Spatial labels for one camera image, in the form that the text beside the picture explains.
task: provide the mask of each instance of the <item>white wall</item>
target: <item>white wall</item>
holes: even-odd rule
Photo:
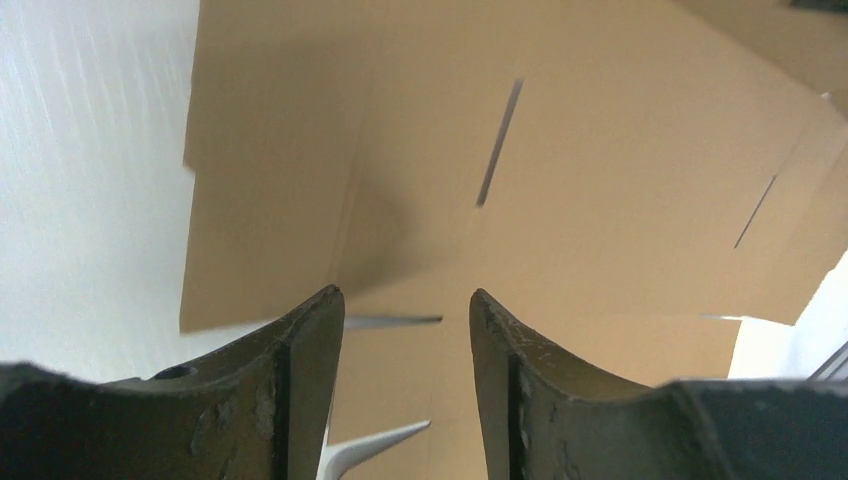
[[[0,361],[149,376],[180,338],[198,0],[0,2]]]
[[[822,281],[790,327],[746,319],[739,328],[730,378],[807,378],[848,340],[848,252]]]

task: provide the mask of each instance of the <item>cardboard panel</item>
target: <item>cardboard panel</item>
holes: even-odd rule
[[[798,248],[798,243],[792,246],[793,242],[799,241],[795,232],[798,228],[805,228],[804,222],[809,221],[805,220],[809,215],[808,211],[831,176],[846,142],[848,123],[839,112],[826,102],[821,102],[801,139],[776,172],[768,195],[763,199],[745,237],[734,252],[737,255],[734,257],[736,268],[733,275],[722,282],[726,290],[733,289],[747,295],[747,308],[714,313],[749,315],[788,325],[795,324],[812,292],[815,292],[825,274],[834,267],[839,255],[848,248],[848,243],[838,236],[827,235],[832,229],[838,230],[838,224],[822,225],[821,231],[811,232],[812,235],[822,235],[822,238],[814,240],[807,237],[805,240],[818,245],[816,255],[819,260],[814,260],[807,267],[792,269],[775,267],[775,262],[777,265],[786,265],[786,252]],[[815,208],[840,207],[838,204],[819,204]],[[795,285],[792,290],[807,292],[809,296],[799,297],[778,292],[774,292],[775,295],[772,296],[763,295],[762,287],[774,283],[775,268],[781,269],[784,285]]]
[[[848,86],[848,17],[786,0],[675,0],[817,93]]]
[[[203,2],[183,330],[273,318],[328,283],[383,13],[348,5]]]
[[[833,108],[848,120],[848,88],[831,92],[829,100]]]
[[[427,473],[430,479],[488,479],[479,421],[471,418],[430,426]]]
[[[345,332],[331,442],[427,420],[437,336],[428,326]]]
[[[480,278],[556,285],[563,315],[744,308],[726,286],[750,265],[734,247],[821,100],[665,2],[567,10],[522,60],[482,212],[480,255],[498,271]]]
[[[519,13],[504,1],[393,4],[340,240],[351,311],[441,313],[472,291],[457,281],[522,51]]]
[[[827,180],[795,228],[767,282],[758,290],[763,318],[781,318],[785,305],[796,306],[800,315],[818,283],[799,278],[820,278],[836,266],[848,248],[848,149],[833,166]]]
[[[477,418],[467,310],[460,318],[448,318],[440,328],[439,354],[433,359],[435,376],[430,402],[430,418],[437,423]]]

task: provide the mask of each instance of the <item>brown cardboard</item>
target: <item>brown cardboard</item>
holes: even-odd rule
[[[204,1],[181,327],[329,282],[349,313],[443,315],[346,334],[331,439],[430,418],[351,478],[482,478],[452,449],[480,451],[475,288],[627,378],[724,377],[738,325],[701,315],[794,323],[848,245],[821,234],[846,224],[846,140],[827,102],[673,2]]]
[[[817,93],[848,87],[848,17],[789,0],[674,0]]]

